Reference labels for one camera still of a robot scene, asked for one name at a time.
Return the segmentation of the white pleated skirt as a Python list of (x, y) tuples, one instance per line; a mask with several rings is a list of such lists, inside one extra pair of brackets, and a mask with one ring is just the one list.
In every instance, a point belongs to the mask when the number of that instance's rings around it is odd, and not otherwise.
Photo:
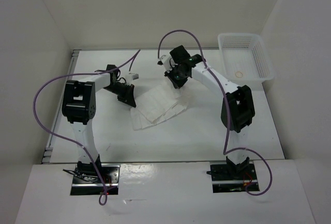
[(135, 98), (130, 109), (133, 130), (143, 130), (161, 124), (186, 111), (192, 92), (186, 87), (175, 89), (168, 79)]

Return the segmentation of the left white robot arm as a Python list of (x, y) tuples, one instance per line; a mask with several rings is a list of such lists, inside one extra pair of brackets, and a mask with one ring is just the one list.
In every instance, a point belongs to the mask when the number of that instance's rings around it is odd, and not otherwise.
[(136, 107), (134, 85), (131, 80), (121, 78), (115, 65), (97, 71), (81, 81), (68, 80), (62, 103), (62, 114), (67, 118), (80, 148), (75, 174), (85, 176), (90, 182), (98, 182), (103, 176), (100, 155), (93, 135), (93, 118), (96, 115), (96, 93), (104, 89), (117, 96), (117, 100)]

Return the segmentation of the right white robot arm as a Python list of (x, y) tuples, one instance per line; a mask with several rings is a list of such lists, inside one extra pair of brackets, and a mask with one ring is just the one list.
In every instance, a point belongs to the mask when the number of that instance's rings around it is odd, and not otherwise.
[(232, 179), (240, 178), (250, 160), (244, 145), (255, 116), (251, 88), (229, 81), (210, 67), (203, 56), (190, 55), (183, 46), (174, 48), (169, 55), (158, 56), (158, 65), (165, 68), (164, 76), (175, 89), (183, 87), (192, 78), (222, 101), (220, 118), (227, 129), (223, 149), (227, 175)]

